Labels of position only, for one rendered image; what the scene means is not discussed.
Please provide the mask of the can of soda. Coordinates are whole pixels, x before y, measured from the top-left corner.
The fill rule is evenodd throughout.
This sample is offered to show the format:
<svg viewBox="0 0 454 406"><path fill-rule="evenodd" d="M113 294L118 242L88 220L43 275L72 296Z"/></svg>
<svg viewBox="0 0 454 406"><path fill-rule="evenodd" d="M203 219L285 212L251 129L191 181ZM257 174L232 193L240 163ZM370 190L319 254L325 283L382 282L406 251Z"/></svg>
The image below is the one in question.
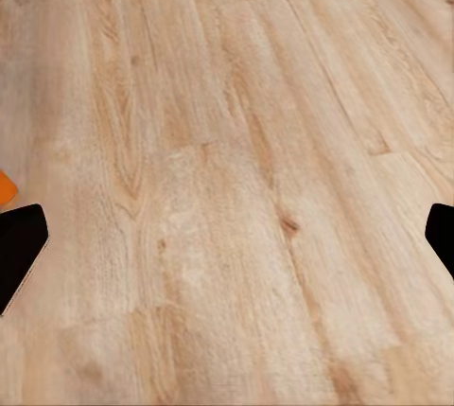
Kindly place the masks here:
<svg viewBox="0 0 454 406"><path fill-rule="evenodd" d="M18 192L18 186L4 172L0 172L0 206L12 204Z"/></svg>

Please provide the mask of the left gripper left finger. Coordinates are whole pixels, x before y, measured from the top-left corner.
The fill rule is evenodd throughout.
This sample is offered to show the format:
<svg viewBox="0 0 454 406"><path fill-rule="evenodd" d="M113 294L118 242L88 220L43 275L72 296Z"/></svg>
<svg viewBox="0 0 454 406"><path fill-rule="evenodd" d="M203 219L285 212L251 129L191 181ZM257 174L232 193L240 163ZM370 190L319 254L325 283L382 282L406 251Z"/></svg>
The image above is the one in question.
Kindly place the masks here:
<svg viewBox="0 0 454 406"><path fill-rule="evenodd" d="M0 214L0 315L47 240L45 215L38 203Z"/></svg>

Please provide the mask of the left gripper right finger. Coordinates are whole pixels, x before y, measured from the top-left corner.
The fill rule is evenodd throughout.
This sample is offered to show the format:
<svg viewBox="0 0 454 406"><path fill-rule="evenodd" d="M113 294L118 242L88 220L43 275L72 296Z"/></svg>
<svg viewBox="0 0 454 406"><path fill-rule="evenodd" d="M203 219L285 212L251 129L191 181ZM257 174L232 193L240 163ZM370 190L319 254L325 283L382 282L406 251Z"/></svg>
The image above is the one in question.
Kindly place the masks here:
<svg viewBox="0 0 454 406"><path fill-rule="evenodd" d="M425 237L454 278L454 206L432 205Z"/></svg>

